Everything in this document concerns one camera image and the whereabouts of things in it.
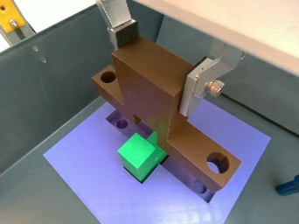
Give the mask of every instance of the screw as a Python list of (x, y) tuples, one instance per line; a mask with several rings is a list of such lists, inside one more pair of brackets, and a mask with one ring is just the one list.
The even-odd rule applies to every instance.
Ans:
[(17, 23), (16, 23), (14, 20), (10, 20), (9, 23), (10, 23), (10, 26), (12, 26), (12, 27), (16, 27), (16, 26), (17, 26)]
[(205, 93), (216, 97), (220, 95), (223, 87), (224, 83), (220, 80), (211, 81), (205, 83)]

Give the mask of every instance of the gray panel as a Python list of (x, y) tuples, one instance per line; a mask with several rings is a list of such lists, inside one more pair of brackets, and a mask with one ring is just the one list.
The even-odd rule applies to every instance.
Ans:
[(97, 219), (52, 169), (42, 153), (98, 108), (97, 98), (45, 142), (0, 175), (0, 224), (96, 224)]
[[(156, 42), (192, 64), (209, 56), (211, 37), (168, 17)], [(299, 134), (299, 78), (248, 55), (220, 79), (228, 97)]]
[[(129, 7), (154, 40), (162, 15)], [(112, 63), (112, 49), (93, 5), (0, 54), (0, 173), (98, 96), (90, 76)]]

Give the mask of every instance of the round hole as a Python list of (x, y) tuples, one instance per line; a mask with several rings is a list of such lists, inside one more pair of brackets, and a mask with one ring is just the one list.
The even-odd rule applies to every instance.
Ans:
[(46, 63), (46, 59), (41, 57), (41, 63)]
[(219, 152), (212, 152), (207, 158), (209, 169), (216, 173), (224, 173), (229, 168), (228, 158)]
[(121, 119), (116, 122), (116, 126), (118, 129), (124, 129), (126, 127), (126, 120), (125, 119)]
[(102, 82), (109, 83), (116, 79), (116, 74), (113, 72), (105, 72), (101, 74), (100, 79)]
[(205, 193), (207, 192), (207, 187), (199, 180), (193, 181), (193, 191), (196, 193)]

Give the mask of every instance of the metal bracket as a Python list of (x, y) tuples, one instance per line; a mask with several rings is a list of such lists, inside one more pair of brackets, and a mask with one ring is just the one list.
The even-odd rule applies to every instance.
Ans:
[(109, 41), (114, 50), (129, 43), (137, 36), (137, 22), (130, 18), (126, 0), (96, 0), (106, 22)]
[(191, 114), (205, 94), (220, 94), (224, 83), (217, 78), (235, 69), (244, 57), (237, 48), (216, 39), (211, 43), (209, 54), (216, 59), (204, 58), (187, 75), (180, 106), (184, 116)]
[(0, 18), (0, 33), (9, 46), (34, 34), (13, 0), (0, 1)]

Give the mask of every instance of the purple mat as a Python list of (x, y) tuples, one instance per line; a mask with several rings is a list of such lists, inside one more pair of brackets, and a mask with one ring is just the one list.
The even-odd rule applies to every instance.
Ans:
[(100, 223), (223, 223), (269, 137), (201, 102), (191, 123), (241, 160), (208, 204), (160, 165), (142, 184), (132, 178), (117, 155), (126, 137), (105, 120), (113, 110), (105, 103), (44, 154)]

